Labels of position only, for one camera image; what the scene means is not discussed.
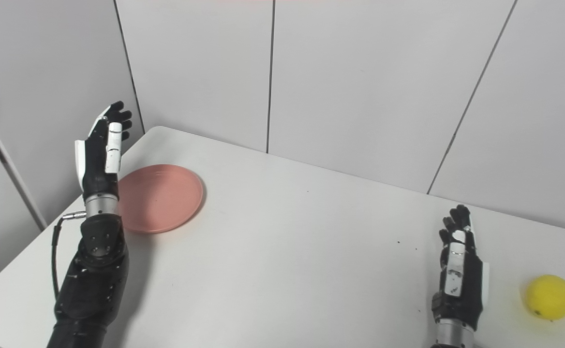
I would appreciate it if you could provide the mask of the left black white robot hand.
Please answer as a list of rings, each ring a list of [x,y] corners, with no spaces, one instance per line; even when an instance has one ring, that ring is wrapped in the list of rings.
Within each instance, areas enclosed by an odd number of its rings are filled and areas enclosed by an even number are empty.
[[[110,194],[119,198],[122,144],[129,139],[132,112],[117,101],[94,120],[85,140],[75,141],[75,162],[83,200]]]

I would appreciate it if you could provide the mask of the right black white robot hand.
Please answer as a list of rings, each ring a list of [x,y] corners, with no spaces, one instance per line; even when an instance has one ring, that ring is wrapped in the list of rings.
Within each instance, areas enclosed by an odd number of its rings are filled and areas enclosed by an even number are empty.
[[[443,243],[439,290],[431,300],[433,319],[455,320],[477,331],[484,309],[486,277],[485,264],[477,253],[470,209],[457,205],[443,218],[443,224],[439,231]]]

